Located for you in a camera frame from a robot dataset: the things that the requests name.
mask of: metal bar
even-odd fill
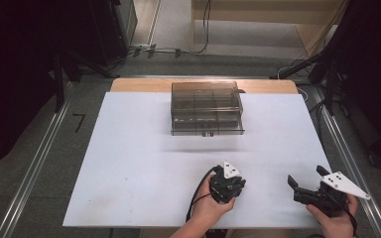
[[[320,102],[324,99],[322,92],[317,88],[314,89],[314,97],[317,102]],[[352,155],[347,143],[345,142],[344,137],[342,136],[341,131],[339,130],[335,117],[330,116],[326,110],[322,113],[322,115],[326,126],[329,129],[333,142],[335,143],[341,159],[344,162],[350,179],[371,197],[371,199],[368,201],[365,199],[360,199],[360,202],[363,206],[364,211],[366,212],[376,237],[381,238],[381,210],[377,205],[366,180],[364,179],[360,169],[357,166],[354,155]]]
[[[34,156],[32,163],[26,172],[26,175],[24,176],[24,179],[20,184],[20,187],[10,202],[5,217],[0,226],[0,238],[11,237],[12,232],[17,225],[18,219],[23,212],[24,206],[27,203],[36,179],[39,176],[42,166],[46,160],[49,149],[51,148],[62,120],[64,119],[72,93],[73,85],[71,82],[69,82],[66,87],[66,101],[62,105],[60,112],[54,115],[51,124],[49,125],[49,128],[45,134],[45,137],[43,138],[42,143],[40,144],[39,149],[37,150],[36,155]]]

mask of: gray floor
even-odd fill
[[[162,6],[166,5],[167,2],[168,0],[163,1]],[[183,8],[179,3],[172,6]],[[161,24],[163,17],[167,18],[166,14],[160,16],[159,20],[161,20],[158,24]],[[161,31],[155,33],[153,43],[155,41],[160,47],[186,47],[186,42],[175,40],[173,35],[166,35]],[[172,54],[155,54],[148,58],[148,54],[142,53],[136,58],[122,61],[112,70],[112,73],[123,77],[136,75],[223,75],[267,78],[268,75],[276,74],[280,68],[292,63],[295,55],[287,55],[286,57],[182,55],[176,59]],[[299,75],[292,76],[292,79],[303,79],[307,75],[308,73],[303,70]],[[138,237],[139,231],[137,229],[121,229],[116,231],[116,234],[111,234],[109,229],[62,227],[70,193],[74,187],[104,93],[109,90],[111,81],[112,79],[102,78],[94,74],[85,76],[81,83],[73,84],[74,90],[65,117],[47,153],[27,203],[18,218],[12,237]],[[317,103],[313,96],[313,87],[301,86],[301,88],[308,93],[307,106],[312,108]],[[53,98],[32,121],[11,153],[0,161],[0,224],[52,122],[55,105]],[[338,109],[335,109],[335,113],[347,144],[355,155],[356,162],[381,209],[381,170],[369,165],[367,150],[355,133],[351,122]],[[77,132],[75,130],[80,118],[73,116],[73,114],[85,115]],[[315,114],[313,114],[313,122],[317,123]],[[341,161],[340,154],[327,127],[323,120],[320,122],[324,149],[332,169],[346,173],[345,165]],[[359,237],[376,237],[361,206],[356,217],[359,223]],[[318,231],[299,230],[295,237],[307,237],[313,232]]]

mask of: white table surface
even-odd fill
[[[179,227],[203,175],[228,161],[247,180],[214,228],[312,228],[287,184],[317,190],[329,164],[299,94],[241,94],[244,135],[171,135],[171,94],[108,92],[63,226]]]

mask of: clear plastic box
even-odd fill
[[[236,82],[172,83],[172,135],[242,135]]]

